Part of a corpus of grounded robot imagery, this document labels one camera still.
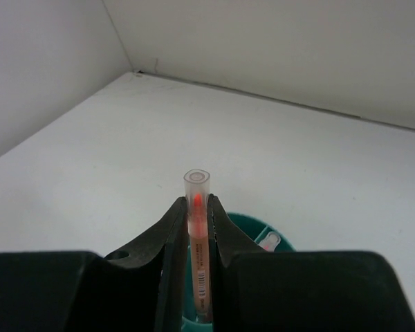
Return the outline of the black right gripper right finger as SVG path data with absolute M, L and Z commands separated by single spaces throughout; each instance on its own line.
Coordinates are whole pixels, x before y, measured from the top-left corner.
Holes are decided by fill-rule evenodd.
M 394 269 L 369 251 L 268 252 L 207 204 L 215 331 L 415 331 Z

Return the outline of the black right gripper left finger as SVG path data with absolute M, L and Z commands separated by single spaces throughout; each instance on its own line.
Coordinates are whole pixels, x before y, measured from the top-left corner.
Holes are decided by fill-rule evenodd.
M 105 257 L 0 253 L 0 331 L 180 331 L 187 202 Z

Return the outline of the red translucent pen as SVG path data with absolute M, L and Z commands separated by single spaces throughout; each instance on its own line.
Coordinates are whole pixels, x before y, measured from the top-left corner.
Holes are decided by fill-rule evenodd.
M 270 231 L 259 242 L 259 246 L 268 252 L 274 252 L 281 243 L 281 237 L 274 231 Z

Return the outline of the brown translucent pen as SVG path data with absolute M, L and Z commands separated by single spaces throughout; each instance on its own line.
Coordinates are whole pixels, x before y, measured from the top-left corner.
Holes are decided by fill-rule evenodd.
M 210 250 L 208 234 L 208 196 L 210 174 L 192 169 L 184 177 L 187 200 L 187 230 L 190 240 L 192 290 L 199 322 L 210 321 Z

